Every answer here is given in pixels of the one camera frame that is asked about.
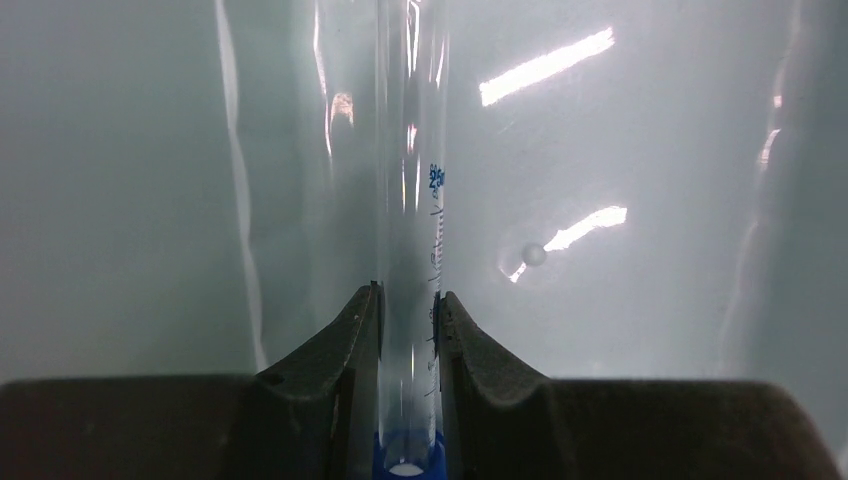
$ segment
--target blue base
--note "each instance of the blue base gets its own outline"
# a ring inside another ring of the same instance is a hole
[[[448,480],[448,465],[445,460],[445,437],[436,432],[436,446],[430,457],[430,468],[414,477],[403,477],[390,473],[383,468],[383,452],[380,450],[380,438],[374,435],[374,468],[371,478],[374,480]]]

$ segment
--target clamp jaw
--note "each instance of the clamp jaw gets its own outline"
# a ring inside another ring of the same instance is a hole
[[[0,478],[371,478],[381,289],[255,376],[0,388]],[[553,380],[438,309],[448,477],[833,479],[789,395],[754,382]]]

